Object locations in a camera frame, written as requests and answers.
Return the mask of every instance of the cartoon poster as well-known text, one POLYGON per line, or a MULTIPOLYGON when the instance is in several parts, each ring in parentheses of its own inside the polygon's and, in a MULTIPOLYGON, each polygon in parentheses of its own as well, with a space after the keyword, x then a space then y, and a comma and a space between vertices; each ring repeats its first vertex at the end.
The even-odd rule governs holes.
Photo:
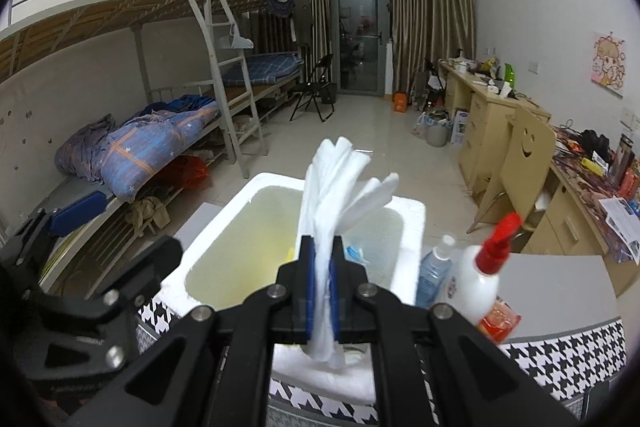
POLYGON ((622 96, 626 79, 626 44, 613 36, 594 33, 591 81, 622 96))

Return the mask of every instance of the blue bottle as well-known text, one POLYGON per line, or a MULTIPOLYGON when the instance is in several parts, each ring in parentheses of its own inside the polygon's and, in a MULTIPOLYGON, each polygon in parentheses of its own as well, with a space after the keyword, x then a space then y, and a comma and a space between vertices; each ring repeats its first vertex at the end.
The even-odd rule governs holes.
POLYGON ((415 293, 415 305, 419 308, 433 306, 440 284, 451 268, 450 257, 455 245, 455 238, 443 235, 440 244, 421 261, 418 289, 415 293))

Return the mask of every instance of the green bottle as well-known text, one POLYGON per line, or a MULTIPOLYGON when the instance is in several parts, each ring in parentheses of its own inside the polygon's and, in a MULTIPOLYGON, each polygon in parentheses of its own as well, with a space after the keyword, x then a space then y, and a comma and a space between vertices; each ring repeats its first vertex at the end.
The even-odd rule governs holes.
POLYGON ((511 65, 507 63, 504 65, 504 81, 511 86, 511 89, 515 89, 516 74, 511 65))

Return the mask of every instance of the tiled floor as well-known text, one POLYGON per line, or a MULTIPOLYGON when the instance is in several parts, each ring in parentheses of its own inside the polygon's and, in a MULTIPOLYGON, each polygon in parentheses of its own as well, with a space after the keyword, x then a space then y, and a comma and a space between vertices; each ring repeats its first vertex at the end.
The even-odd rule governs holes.
MULTIPOLYGON (((426 206, 424 244, 437 243, 443 233, 455 235, 462 245, 481 243, 491 226, 481 226, 470 235, 465 231, 477 207, 465 192, 456 157, 449 145, 434 148, 411 134, 418 113, 398 114, 391 104, 369 96, 338 96, 335 114, 321 123, 315 112, 299 112, 289 122, 292 108, 279 111, 265 126, 270 147, 268 156, 245 156, 251 175, 275 172, 304 178, 306 168, 324 138, 347 137, 354 148, 373 151, 363 177, 383 178, 389 172, 400 176, 398 196, 413 198, 426 206)), ((257 150, 248 144, 248 150, 257 150)), ((199 190, 185 191, 169 206, 172 222, 165 229, 173 234, 203 202, 224 205, 244 187, 238 165, 227 160, 211 170, 211 183, 199 190)))

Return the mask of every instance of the glass door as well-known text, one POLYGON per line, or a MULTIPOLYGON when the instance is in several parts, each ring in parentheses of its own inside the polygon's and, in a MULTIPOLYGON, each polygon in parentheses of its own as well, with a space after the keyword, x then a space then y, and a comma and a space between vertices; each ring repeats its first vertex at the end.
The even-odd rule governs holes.
POLYGON ((388 3, 389 0, 331 0, 333 74, 340 92, 384 94, 388 3))
POLYGON ((341 90, 370 94, 379 91, 379 62, 384 50, 378 7, 378 0, 338 0, 341 90))

